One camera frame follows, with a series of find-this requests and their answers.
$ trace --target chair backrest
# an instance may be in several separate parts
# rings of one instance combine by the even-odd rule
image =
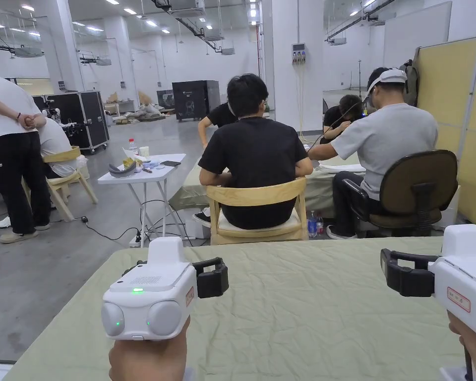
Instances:
[[[60,163],[74,160],[81,155],[79,147],[72,146],[72,149],[67,152],[61,152],[54,155],[47,155],[43,157],[44,163]]]
[[[457,169],[457,158],[448,150],[405,156],[384,175],[379,196],[381,204],[391,213],[415,214],[424,198],[424,209],[439,209],[455,194]]]
[[[270,187],[225,188],[207,187],[207,195],[216,202],[228,206],[261,206],[278,204],[300,195],[306,186],[306,178]]]

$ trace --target black office chair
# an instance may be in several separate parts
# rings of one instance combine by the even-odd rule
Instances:
[[[349,180],[351,208],[360,220],[391,229],[394,237],[429,236],[431,225],[441,219],[457,182],[457,158],[451,151],[438,149],[401,158],[386,172],[380,200],[388,214],[368,212],[368,194]]]

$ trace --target gray t-shirt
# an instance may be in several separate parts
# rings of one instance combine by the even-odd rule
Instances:
[[[366,169],[361,187],[379,200],[386,171],[404,156],[434,149],[436,141],[437,121],[432,114],[400,103],[352,123],[330,144],[344,160],[358,152]]]

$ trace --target bag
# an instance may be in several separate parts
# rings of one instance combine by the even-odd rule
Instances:
[[[414,107],[417,107],[417,91],[420,87],[420,76],[416,65],[418,51],[416,51],[416,56],[414,57],[414,60],[407,61],[399,68],[400,70],[403,70],[407,75],[406,88],[404,89],[404,101],[408,105]]]

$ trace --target sneaker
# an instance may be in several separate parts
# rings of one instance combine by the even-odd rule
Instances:
[[[0,221],[0,229],[7,229],[10,226],[10,217],[5,217],[2,221]]]
[[[0,236],[0,242],[2,243],[14,243],[18,241],[24,241],[25,239],[30,239],[38,236],[38,232],[33,232],[32,234],[17,234],[17,233],[8,233],[2,234]]]
[[[355,238],[358,238],[358,235],[355,234],[355,235],[352,235],[352,236],[347,236],[347,235],[344,235],[344,234],[341,234],[338,230],[337,230],[337,227],[335,225],[329,225],[326,227],[326,234],[328,235],[328,237],[330,237],[331,239],[355,239]]]
[[[202,212],[196,213],[192,216],[196,221],[201,223],[202,226],[211,228],[212,224],[210,221],[210,208],[204,208]]]
[[[47,224],[47,225],[44,225],[44,226],[36,226],[35,230],[44,231],[44,230],[48,230],[50,227],[51,227],[50,224]]]

